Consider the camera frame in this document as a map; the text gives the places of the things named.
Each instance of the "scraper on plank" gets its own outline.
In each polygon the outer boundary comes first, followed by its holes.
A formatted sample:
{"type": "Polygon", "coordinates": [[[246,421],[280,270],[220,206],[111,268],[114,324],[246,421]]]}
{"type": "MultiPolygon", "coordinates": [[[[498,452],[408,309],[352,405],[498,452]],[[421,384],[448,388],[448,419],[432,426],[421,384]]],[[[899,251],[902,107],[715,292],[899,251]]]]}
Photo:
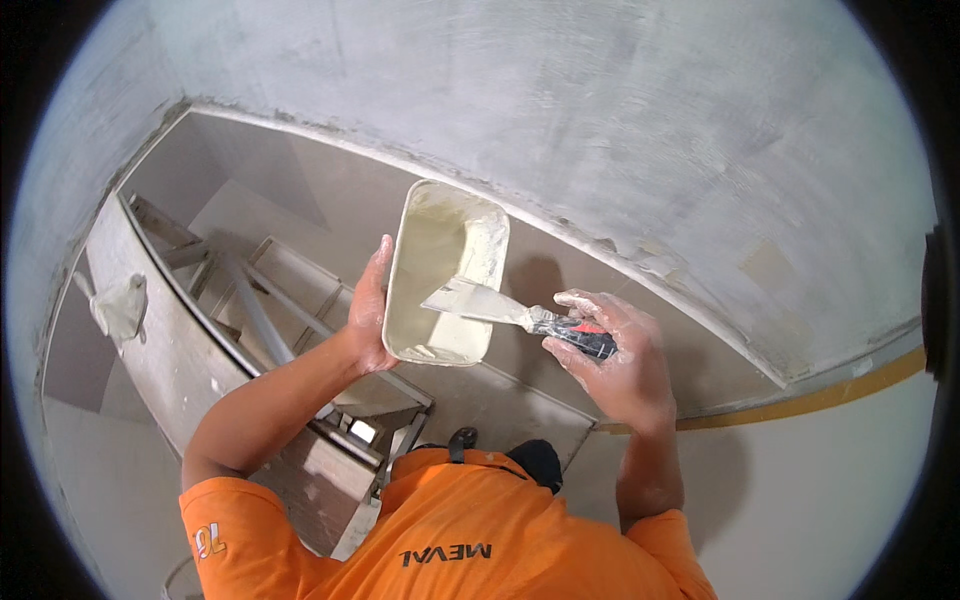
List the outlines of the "scraper on plank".
{"type": "Polygon", "coordinates": [[[527,333],[565,340],[596,358],[609,358],[616,352],[613,336],[596,323],[557,315],[542,306],[528,308],[462,276],[453,276],[420,306],[466,319],[519,325],[527,333]]]}

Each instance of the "plastic container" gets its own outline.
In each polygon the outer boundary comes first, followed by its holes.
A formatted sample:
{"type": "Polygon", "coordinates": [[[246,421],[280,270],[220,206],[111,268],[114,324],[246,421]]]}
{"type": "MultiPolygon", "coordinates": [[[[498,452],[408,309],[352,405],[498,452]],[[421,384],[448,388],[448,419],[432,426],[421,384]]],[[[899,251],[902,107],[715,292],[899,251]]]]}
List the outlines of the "plastic container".
{"type": "Polygon", "coordinates": [[[498,204],[432,180],[414,183],[396,235],[383,345],[400,360],[468,367],[483,359],[492,325],[421,308],[455,275],[500,289],[510,219],[498,204]]]}

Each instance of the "person's left hand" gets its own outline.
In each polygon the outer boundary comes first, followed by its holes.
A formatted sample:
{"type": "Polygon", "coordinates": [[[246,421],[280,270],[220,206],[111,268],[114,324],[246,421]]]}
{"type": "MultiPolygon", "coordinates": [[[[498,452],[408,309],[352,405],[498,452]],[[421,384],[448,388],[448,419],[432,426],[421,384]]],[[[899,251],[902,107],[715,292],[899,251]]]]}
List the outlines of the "person's left hand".
{"type": "Polygon", "coordinates": [[[350,314],[344,331],[356,354],[361,374],[392,369],[400,361],[383,347],[383,315],[387,307],[380,282],[394,252],[394,240],[389,235],[380,239],[380,248],[370,257],[367,268],[357,281],[350,303],[350,314]]]}

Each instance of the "black and red handle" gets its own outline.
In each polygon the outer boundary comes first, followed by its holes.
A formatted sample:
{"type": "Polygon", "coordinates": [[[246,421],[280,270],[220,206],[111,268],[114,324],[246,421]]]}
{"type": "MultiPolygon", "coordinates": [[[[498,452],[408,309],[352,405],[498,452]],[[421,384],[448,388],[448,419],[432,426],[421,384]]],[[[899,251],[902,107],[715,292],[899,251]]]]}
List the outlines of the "black and red handle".
{"type": "Polygon", "coordinates": [[[583,354],[595,358],[610,358],[616,353],[613,336],[596,323],[555,315],[554,319],[534,323],[531,333],[549,335],[566,340],[583,354]]]}

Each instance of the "person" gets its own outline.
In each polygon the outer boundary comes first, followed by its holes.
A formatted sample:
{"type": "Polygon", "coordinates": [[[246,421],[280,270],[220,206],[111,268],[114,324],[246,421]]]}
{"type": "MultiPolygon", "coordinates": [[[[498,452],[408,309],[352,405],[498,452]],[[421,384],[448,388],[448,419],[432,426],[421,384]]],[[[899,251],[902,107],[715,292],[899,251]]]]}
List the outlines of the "person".
{"type": "Polygon", "coordinates": [[[381,342],[392,249],[383,236],[346,326],[224,396],[197,427],[183,454],[180,509],[204,596],[714,598],[681,513],[677,409],[657,323],[615,296],[579,290],[556,302],[604,326],[619,352],[596,363],[557,339],[543,347],[633,429],[616,482],[619,532],[566,512],[548,444],[528,443],[518,461],[471,448],[475,431],[466,429],[451,447],[396,458],[376,525],[348,560],[300,543],[279,498],[245,478],[351,383],[396,366],[381,342]],[[543,485],[521,462],[541,471],[543,485]]]}

